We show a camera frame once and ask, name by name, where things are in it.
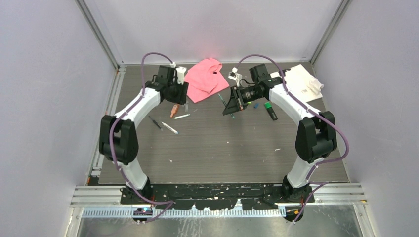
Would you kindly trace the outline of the green gel pen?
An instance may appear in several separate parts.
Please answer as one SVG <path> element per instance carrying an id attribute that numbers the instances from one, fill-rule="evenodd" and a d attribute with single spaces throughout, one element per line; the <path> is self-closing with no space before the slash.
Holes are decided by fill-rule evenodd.
<path id="1" fill-rule="evenodd" d="M 222 103 L 223 103 L 223 105 L 224 105 L 224 107 L 226 107 L 227 106 L 227 103 L 226 103 L 226 101 L 224 100 L 224 98 L 218 93 L 218 96 L 220 97 L 220 99 L 221 99 L 221 101 L 222 101 Z M 233 113 L 230 113 L 230 116 L 233 118 L 233 119 L 236 119 L 236 117 L 234 116 L 234 114 Z"/>

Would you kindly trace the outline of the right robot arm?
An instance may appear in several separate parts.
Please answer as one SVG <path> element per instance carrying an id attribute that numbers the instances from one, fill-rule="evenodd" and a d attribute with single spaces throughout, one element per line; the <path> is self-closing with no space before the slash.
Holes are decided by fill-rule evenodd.
<path id="1" fill-rule="evenodd" d="M 287 202 L 297 202 L 310 192 L 309 179 L 318 162 L 328 157 L 337 148 L 335 118 L 331 112 L 311 109 L 300 101 L 287 86 L 282 70 L 278 75 L 269 73 L 265 64 L 250 68 L 252 83 L 243 87 L 237 68 L 228 74 L 236 81 L 230 88 L 230 98 L 223 115 L 243 111 L 248 103 L 265 98 L 279 106 L 297 125 L 295 139 L 296 161 L 291 171 L 283 178 L 280 197 Z"/>

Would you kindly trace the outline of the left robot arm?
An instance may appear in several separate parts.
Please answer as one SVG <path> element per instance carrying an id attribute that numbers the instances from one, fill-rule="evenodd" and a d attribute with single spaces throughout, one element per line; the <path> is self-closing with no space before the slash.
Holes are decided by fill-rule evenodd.
<path id="1" fill-rule="evenodd" d="M 121 172 L 128 190 L 140 204 L 152 197 L 149 177 L 143 172 L 137 155 L 137 127 L 164 100 L 185 104 L 189 84 L 185 82 L 185 67 L 159 66 L 157 74 L 145 82 L 140 93 L 113 116 L 104 115 L 100 122 L 99 152 L 113 162 Z"/>

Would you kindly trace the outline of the black green highlighter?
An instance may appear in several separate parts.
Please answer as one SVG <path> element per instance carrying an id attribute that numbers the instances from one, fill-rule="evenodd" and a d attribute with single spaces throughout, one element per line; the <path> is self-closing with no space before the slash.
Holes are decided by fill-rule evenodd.
<path id="1" fill-rule="evenodd" d="M 264 106 L 265 106 L 265 108 L 266 108 L 266 110 L 267 110 L 268 114 L 270 115 L 271 119 L 272 119 L 273 121 L 277 120 L 277 119 L 278 119 L 278 117 L 277 117 L 277 115 L 276 115 L 275 111 L 273 110 L 272 105 L 271 105 L 269 102 L 265 102 L 265 103 L 264 103 Z"/>

